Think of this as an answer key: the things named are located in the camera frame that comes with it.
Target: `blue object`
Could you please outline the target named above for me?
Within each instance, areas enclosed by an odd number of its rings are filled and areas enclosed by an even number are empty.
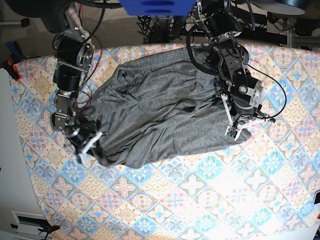
[[[119,0],[128,15],[187,16],[196,0]]]

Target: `red clamp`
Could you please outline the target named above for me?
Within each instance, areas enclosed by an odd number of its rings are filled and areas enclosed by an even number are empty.
[[[17,82],[21,79],[21,75],[17,66],[13,65],[12,61],[7,60],[3,62],[3,68],[10,74],[10,76]]]

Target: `patterned tablecloth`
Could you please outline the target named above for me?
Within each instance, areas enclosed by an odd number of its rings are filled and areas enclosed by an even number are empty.
[[[320,189],[320,54],[244,46],[250,64],[279,80],[287,93],[276,123],[250,128],[252,138],[244,144],[141,169],[107,169],[94,158],[76,164],[63,135],[49,124],[55,59],[17,65],[22,79],[11,81],[11,92],[19,136],[43,214],[61,227],[53,233],[56,239],[240,240],[319,224],[313,197]],[[85,91],[94,92],[119,64],[181,47],[104,49]],[[262,111],[276,113],[284,104],[281,89],[251,72],[266,86]],[[86,98],[82,94],[79,101]]]

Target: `tile-pattern fabric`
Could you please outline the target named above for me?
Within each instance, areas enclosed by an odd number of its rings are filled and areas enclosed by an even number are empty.
[[[245,44],[250,64],[279,80],[287,107],[276,123],[251,127],[252,138],[228,149],[177,156],[140,169],[74,161],[64,136],[50,126],[56,87],[53,57],[17,64],[12,102],[33,189],[58,240],[249,239],[319,224],[320,54]],[[84,91],[93,93],[119,64],[182,48],[160,44],[107,48]],[[94,68],[99,59],[97,50]],[[284,104],[266,76],[262,111]],[[80,94],[78,102],[88,101]]]

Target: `gray cloth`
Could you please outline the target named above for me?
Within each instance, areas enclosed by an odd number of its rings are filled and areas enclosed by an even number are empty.
[[[95,152],[99,163],[140,168],[248,140],[246,130],[237,141],[225,136],[228,118],[216,98],[217,81],[194,67],[185,48],[119,65],[83,111],[89,120],[100,116],[100,130],[107,132]]]

